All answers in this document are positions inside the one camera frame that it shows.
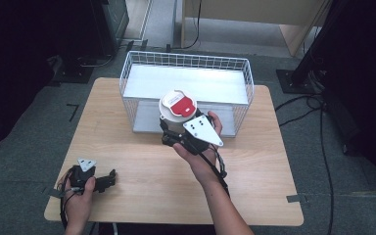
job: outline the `wire basket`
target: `wire basket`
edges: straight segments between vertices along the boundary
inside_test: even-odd
[[[128,52],[119,90],[134,132],[163,132],[159,101],[174,89],[189,92],[203,113],[217,113],[223,137],[235,137],[255,92],[247,59]]]

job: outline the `black cable on floor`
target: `black cable on floor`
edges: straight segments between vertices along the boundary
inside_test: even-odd
[[[330,211],[329,211],[329,225],[328,225],[328,235],[332,232],[332,224],[334,222],[334,187],[332,185],[331,171],[329,170],[329,164],[326,160],[325,146],[323,144],[323,109],[320,110],[320,145],[322,147],[323,161],[325,162],[326,172],[328,174],[329,191],[331,197]]]
[[[201,5],[203,3],[203,0],[200,1],[200,6],[198,7],[198,17],[197,17],[197,37],[195,38],[195,41],[187,46],[187,47],[182,47],[182,48],[174,48],[174,49],[189,49],[191,47],[193,47],[197,41],[198,41],[198,38],[200,38],[200,17],[201,17]]]
[[[328,161],[326,160],[325,146],[324,146],[324,141],[323,141],[323,109],[325,107],[325,102],[322,102],[322,101],[318,100],[314,95],[304,95],[304,96],[299,96],[299,97],[296,97],[296,98],[293,98],[293,99],[290,99],[290,100],[286,101],[285,103],[283,103],[283,104],[279,105],[278,107],[276,107],[275,111],[278,111],[282,107],[284,107],[284,106],[286,106],[288,104],[291,104],[291,103],[293,103],[293,102],[295,102],[297,100],[303,99],[303,98],[306,98],[306,104],[307,104],[308,107],[311,108],[311,110],[309,112],[307,112],[306,114],[302,115],[302,116],[299,116],[299,117],[287,120],[284,123],[280,124],[279,126],[285,125],[287,123],[290,123],[290,122],[298,120],[298,119],[302,119],[302,118],[306,117],[308,114],[310,114],[310,113],[312,113],[314,111],[320,110],[320,124],[319,124],[319,126],[320,126],[320,131],[319,131],[319,134],[320,134],[320,145],[321,145],[321,149],[322,149],[323,161],[325,163],[325,168],[326,168],[326,172],[327,172],[327,175],[328,175],[328,183],[329,183],[330,199],[331,199],[330,213],[329,213],[329,224],[328,224],[328,233],[327,233],[328,235],[330,235],[331,232],[332,232],[332,225],[333,225],[333,221],[334,221],[335,201],[334,201],[334,187],[332,185],[331,171],[329,169]],[[309,103],[309,99],[315,99],[319,103],[319,107],[312,106]]]

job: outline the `white cylinder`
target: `white cylinder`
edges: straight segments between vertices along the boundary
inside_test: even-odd
[[[160,100],[161,119],[168,129],[183,133],[183,123],[194,118],[197,112],[197,101],[181,90],[172,90]]]

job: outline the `right hand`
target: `right hand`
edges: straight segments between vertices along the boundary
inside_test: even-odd
[[[208,115],[212,118],[212,122],[214,124],[215,132],[220,135],[222,130],[222,124],[219,120],[219,117],[214,113],[209,111]],[[202,184],[208,184],[211,182],[219,183],[218,178],[216,177],[215,173],[212,171],[210,166],[203,160],[200,156],[194,156],[190,152],[188,152],[182,145],[174,144],[173,149],[175,152],[184,159],[190,166],[191,169],[197,178],[197,180]],[[215,165],[215,152],[211,147],[206,149],[203,152],[204,156],[213,164]]]

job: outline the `person's arm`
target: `person's arm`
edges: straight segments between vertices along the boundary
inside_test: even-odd
[[[212,117],[215,131],[219,135],[222,124],[218,116],[213,112],[209,112],[209,116]],[[203,187],[216,234],[254,234],[243,217],[237,212],[206,161],[200,156],[192,155],[180,144],[174,144],[173,149],[182,159],[188,162],[195,177]],[[203,154],[215,165],[215,154],[212,149],[205,150]]]
[[[96,185],[96,178],[90,177],[84,188],[82,195],[73,194],[68,191],[64,197],[63,203],[66,203],[66,214],[68,219],[66,235],[82,234],[85,224],[91,214],[93,190]],[[70,180],[67,180],[66,189],[70,189]]]

